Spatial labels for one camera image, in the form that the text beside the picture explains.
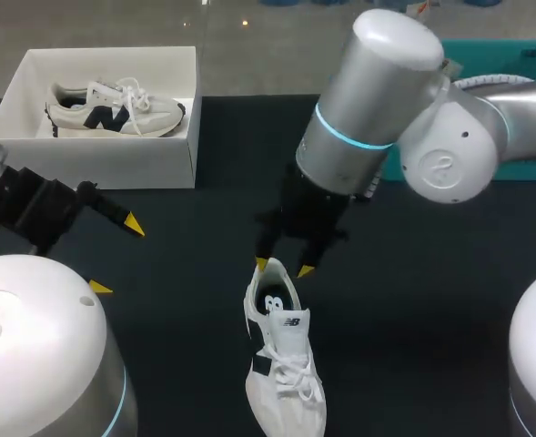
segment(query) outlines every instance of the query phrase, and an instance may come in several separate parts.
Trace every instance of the gray floor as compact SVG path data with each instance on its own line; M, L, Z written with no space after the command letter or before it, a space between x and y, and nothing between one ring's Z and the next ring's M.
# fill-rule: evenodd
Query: gray floor
M536 0L486 9L443 3L428 22L440 37L536 38ZM27 49L80 46L197 46L205 95L318 93L352 21L367 7L364 0L294 7L258 0L0 0L0 97Z

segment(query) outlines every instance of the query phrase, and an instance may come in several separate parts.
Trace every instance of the black tabletop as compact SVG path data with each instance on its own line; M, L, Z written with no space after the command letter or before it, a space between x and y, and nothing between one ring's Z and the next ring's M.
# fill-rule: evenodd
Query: black tabletop
M115 290L102 302L139 402L139 437L261 436L244 390L242 300L254 213L278 199L316 97L203 100L197 188L117 191L145 239L82 214L51 256ZM536 183L494 183L441 206L404 184L342 220L297 281L312 312L327 436L507 435L507 335L536 279ZM297 267L301 244L277 256ZM25 253L3 232L0 253Z

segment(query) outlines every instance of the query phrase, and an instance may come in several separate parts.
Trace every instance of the shoe tongue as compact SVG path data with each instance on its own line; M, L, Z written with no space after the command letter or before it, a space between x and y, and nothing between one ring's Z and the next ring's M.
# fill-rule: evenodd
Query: shoe tongue
M271 311L269 327L279 355L308 356L310 310Z
M119 98L122 93L114 88L114 86L109 86L101 84L99 82L90 82L87 86L87 96L86 101L90 101L94 94L101 94L102 96L108 96L112 98Z

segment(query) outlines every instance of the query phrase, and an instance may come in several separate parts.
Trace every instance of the white shoelace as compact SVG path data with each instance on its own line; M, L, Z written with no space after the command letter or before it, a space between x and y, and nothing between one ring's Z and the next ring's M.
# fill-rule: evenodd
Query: white shoelace
M308 363L302 357L282 357L269 344L264 347L264 352L275 362L278 394L297 393L302 401L324 401L319 382L312 374L312 359L309 356Z
M131 81L134 86L128 85L124 86L123 83ZM142 137L142 132L138 128L138 123L134 110L138 109L140 111L148 111L150 108L150 100L148 100L148 93L144 88L140 87L138 81L133 77L125 77L116 82L116 90L122 93L120 100L114 102L114 105L122 106L125 105L130 115L130 121L132 121L132 126L134 130Z

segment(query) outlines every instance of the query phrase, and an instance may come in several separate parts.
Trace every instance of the white sneaker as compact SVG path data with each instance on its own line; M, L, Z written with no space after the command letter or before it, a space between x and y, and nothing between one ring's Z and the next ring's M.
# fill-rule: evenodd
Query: white sneaker
M161 137L180 124L185 107L150 97L127 77L115 85L90 82L80 89L53 84L46 113L54 137Z
M277 259L256 267L244 309L253 346L246 392L259 426L267 437L322 437L326 400L308 341L310 311Z

